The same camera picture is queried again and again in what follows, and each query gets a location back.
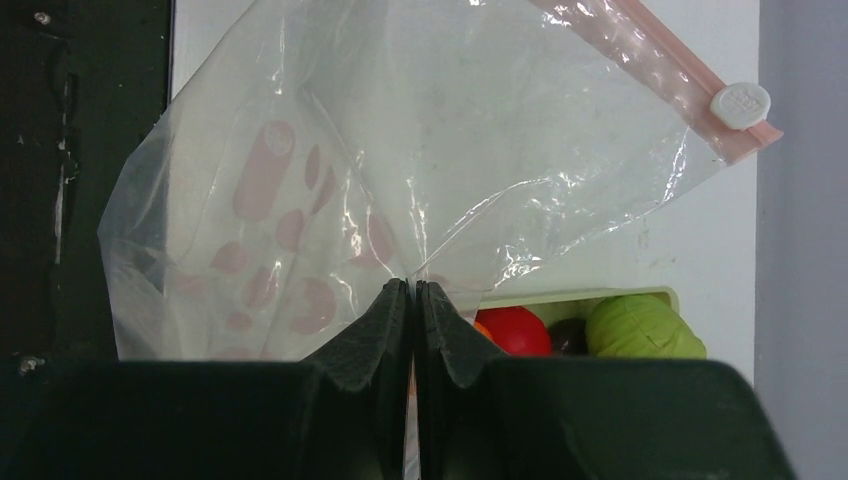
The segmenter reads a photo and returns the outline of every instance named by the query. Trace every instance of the clear plastic bag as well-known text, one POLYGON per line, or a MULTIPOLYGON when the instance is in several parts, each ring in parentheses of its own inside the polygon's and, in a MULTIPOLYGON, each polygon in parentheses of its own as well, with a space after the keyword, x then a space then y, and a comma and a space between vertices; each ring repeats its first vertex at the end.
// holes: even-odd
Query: clear plastic bag
POLYGON ((259 0, 104 214, 119 354, 300 359, 391 277, 473 315, 780 136, 724 87, 634 0, 259 0))

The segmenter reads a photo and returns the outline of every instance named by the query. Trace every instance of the gray wall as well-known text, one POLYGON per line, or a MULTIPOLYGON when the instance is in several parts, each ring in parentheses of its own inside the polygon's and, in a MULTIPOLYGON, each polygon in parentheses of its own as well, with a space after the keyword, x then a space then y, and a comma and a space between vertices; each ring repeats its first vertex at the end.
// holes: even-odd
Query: gray wall
POLYGON ((848 478, 848 2, 763 0, 755 383, 805 480, 848 478))

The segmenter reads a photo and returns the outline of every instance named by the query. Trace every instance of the white table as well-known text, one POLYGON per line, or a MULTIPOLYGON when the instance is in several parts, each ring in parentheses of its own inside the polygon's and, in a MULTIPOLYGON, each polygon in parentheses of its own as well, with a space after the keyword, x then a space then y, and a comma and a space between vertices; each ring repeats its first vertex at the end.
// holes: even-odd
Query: white table
MULTIPOLYGON (((176 0, 173 91, 178 92, 251 0, 176 0)), ((757 81, 757 0, 645 0, 726 82, 757 81)), ((756 159, 531 274, 522 290, 667 285, 707 345, 749 380, 754 376, 756 159)))

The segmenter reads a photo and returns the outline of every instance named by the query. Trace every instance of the red tomato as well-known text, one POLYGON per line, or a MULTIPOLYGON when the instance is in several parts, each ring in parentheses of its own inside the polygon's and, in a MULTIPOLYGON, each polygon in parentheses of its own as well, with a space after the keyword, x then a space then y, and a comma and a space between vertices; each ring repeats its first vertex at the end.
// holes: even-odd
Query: red tomato
POLYGON ((477 312, 492 341, 511 355, 550 355, 551 337, 539 317, 524 307, 492 308, 477 312))

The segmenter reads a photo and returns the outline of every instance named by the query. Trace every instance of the light green tray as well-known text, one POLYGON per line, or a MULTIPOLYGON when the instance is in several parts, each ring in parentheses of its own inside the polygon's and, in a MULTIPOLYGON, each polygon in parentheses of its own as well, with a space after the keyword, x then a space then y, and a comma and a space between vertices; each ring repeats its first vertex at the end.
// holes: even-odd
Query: light green tray
POLYGON ((484 298, 480 310, 489 308, 521 306, 533 312, 545 325, 567 318, 588 318, 589 313, 604 299, 622 295, 653 295, 680 313, 677 294, 669 287, 654 288, 604 288, 597 290, 573 290, 570 292, 549 293, 525 297, 484 298))

